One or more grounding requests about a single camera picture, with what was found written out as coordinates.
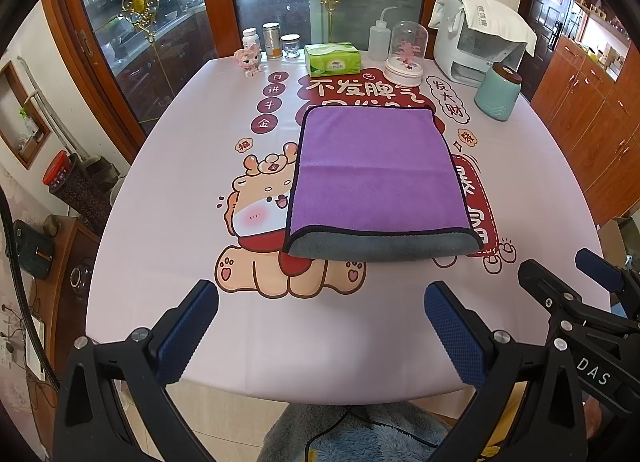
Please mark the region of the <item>purple and grey towel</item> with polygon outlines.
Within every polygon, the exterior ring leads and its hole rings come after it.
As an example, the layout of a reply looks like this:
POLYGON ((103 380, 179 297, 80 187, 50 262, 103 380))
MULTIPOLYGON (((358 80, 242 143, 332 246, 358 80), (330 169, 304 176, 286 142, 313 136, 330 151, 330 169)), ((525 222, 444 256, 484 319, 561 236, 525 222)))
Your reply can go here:
POLYGON ((306 111, 283 252, 408 262, 482 247, 432 108, 334 104, 306 111))

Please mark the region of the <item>cardboard box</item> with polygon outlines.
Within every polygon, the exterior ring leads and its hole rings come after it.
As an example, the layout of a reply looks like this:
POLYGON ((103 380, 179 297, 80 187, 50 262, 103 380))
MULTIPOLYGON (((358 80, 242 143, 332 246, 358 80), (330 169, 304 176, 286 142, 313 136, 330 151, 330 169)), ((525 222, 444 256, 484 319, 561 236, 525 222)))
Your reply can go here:
POLYGON ((639 228, 631 217, 613 218, 598 231, 603 257, 620 268, 639 270, 639 228))

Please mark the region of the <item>wooden side cabinet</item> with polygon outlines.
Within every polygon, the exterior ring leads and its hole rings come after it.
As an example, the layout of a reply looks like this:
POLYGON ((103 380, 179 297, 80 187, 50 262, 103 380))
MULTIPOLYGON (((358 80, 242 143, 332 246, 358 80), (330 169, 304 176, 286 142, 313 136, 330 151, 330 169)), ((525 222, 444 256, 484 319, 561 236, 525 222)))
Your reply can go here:
MULTIPOLYGON (((58 218, 58 233, 53 238, 55 251, 49 277, 36 283, 29 301, 34 314, 44 323, 44 351, 54 374, 62 378, 70 349, 85 333, 88 297, 78 296, 70 284, 72 270, 93 265, 100 239, 73 217, 58 218)), ((47 452, 53 447, 53 427, 58 394, 46 381, 27 381, 32 414, 40 442, 47 452)))

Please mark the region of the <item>blue fluffy stool cushion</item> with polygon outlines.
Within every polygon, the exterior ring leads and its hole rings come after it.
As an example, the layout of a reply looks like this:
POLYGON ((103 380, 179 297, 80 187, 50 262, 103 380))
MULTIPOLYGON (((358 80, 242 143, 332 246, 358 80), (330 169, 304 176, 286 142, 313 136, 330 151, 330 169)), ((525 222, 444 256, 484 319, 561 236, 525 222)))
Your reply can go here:
POLYGON ((411 402, 289 404, 264 438, 261 461, 426 461, 450 431, 411 402))

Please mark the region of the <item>wooden cupboard with drawers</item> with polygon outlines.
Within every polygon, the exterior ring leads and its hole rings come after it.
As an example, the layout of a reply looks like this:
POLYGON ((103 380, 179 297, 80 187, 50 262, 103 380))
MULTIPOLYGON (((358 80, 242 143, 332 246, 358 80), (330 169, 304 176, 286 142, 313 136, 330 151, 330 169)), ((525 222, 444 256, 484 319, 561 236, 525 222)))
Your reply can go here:
POLYGON ((639 204, 639 52, 613 80, 562 36, 530 102, 603 225, 639 204))

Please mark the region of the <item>black handheld device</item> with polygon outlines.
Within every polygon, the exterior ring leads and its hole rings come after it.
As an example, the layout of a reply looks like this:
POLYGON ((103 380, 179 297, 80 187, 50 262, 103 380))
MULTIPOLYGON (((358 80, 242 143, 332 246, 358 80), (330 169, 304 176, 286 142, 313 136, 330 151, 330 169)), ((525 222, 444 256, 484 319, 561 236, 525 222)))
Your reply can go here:
POLYGON ((53 240, 21 219, 14 222, 13 229, 21 268, 36 279, 47 279, 55 253, 53 240))

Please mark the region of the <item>pink cartoon printed tablecloth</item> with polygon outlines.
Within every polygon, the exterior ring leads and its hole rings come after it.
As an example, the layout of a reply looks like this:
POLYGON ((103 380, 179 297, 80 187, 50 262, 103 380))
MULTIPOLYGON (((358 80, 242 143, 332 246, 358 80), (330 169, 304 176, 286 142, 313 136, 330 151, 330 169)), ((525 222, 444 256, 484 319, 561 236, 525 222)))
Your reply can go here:
POLYGON ((105 227, 87 332, 120 341, 202 279, 219 309, 194 382, 308 404, 409 400, 460 387, 428 322, 443 281, 491 329, 542 343, 518 284, 536 260, 582 300, 608 293, 574 258, 600 248, 582 190, 529 103, 488 118, 429 64, 416 87, 378 66, 311 78, 229 59, 194 75, 145 141, 105 227))

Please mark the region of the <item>white cloth dust cover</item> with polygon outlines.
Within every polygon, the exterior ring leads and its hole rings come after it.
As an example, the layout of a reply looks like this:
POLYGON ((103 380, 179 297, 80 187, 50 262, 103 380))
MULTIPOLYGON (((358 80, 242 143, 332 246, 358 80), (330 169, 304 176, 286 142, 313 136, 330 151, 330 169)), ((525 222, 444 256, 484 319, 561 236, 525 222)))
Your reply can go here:
POLYGON ((534 55, 536 33, 516 11, 498 0, 435 0, 428 22, 430 29, 439 30, 445 26, 447 3, 454 6, 454 11, 462 9, 471 30, 498 36, 511 43, 523 43, 526 52, 534 55))

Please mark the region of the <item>glass dome pink tree ornament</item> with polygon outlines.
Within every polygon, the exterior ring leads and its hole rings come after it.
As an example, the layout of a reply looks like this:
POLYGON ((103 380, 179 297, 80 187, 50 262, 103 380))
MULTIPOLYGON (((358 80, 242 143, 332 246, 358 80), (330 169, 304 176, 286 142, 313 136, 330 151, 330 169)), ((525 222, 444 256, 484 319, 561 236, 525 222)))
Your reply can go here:
POLYGON ((401 87, 419 87, 424 77, 427 43, 428 32, 422 24, 409 20, 396 23, 384 64, 386 80, 401 87))

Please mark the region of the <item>white squeeze wash bottle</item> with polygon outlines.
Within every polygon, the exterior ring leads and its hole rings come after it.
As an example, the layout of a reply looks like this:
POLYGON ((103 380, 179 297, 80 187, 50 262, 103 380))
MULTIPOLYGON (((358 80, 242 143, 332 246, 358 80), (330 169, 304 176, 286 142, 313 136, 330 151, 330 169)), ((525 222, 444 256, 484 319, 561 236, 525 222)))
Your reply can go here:
POLYGON ((388 57, 392 31, 388 27, 385 15, 394 9, 396 6, 385 7, 375 20, 375 24, 370 27, 368 56, 373 61, 385 61, 388 57))

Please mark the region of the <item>green tissue pack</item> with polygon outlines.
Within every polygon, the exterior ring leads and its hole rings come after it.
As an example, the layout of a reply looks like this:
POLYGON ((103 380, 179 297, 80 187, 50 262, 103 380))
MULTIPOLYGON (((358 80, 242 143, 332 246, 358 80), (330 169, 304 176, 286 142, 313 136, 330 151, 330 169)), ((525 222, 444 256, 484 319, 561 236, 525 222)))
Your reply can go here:
POLYGON ((360 51, 350 43, 306 45, 304 56, 311 78, 357 74, 361 68, 360 51))

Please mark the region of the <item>pink block toy figure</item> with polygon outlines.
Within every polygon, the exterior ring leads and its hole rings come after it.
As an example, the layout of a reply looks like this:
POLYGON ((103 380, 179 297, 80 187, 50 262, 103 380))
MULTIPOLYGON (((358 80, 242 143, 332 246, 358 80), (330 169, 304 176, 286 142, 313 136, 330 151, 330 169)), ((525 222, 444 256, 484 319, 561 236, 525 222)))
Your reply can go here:
POLYGON ((251 44, 247 48, 238 49, 233 58, 236 64, 243 70, 247 78, 251 78, 260 71, 262 63, 262 50, 258 44, 251 44))

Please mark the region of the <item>white pill bottle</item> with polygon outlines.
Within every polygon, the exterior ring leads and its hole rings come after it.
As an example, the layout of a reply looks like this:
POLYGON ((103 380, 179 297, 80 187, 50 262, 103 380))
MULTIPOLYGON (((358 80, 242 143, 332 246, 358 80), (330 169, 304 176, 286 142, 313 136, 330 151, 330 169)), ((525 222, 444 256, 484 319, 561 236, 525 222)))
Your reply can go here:
POLYGON ((244 49, 256 50, 256 52, 262 51, 260 39, 255 28, 247 28, 243 30, 242 43, 244 49))

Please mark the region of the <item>small clear glass jar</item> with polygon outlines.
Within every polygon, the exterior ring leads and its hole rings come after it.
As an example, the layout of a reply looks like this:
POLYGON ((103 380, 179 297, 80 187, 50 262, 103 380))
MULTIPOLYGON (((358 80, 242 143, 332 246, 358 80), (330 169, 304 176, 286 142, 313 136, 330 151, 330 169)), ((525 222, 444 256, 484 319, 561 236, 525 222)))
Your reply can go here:
POLYGON ((300 36, 297 33, 281 36, 282 54, 286 60, 296 60, 299 54, 300 36))

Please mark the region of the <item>metal tin with orange label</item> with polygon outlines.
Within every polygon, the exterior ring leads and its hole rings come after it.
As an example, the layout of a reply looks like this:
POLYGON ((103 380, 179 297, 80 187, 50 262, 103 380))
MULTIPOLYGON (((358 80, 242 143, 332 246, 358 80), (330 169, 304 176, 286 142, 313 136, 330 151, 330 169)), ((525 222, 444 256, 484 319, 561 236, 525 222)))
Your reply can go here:
POLYGON ((267 22, 262 25, 265 52, 268 60, 282 58, 281 34, 279 22, 267 22))

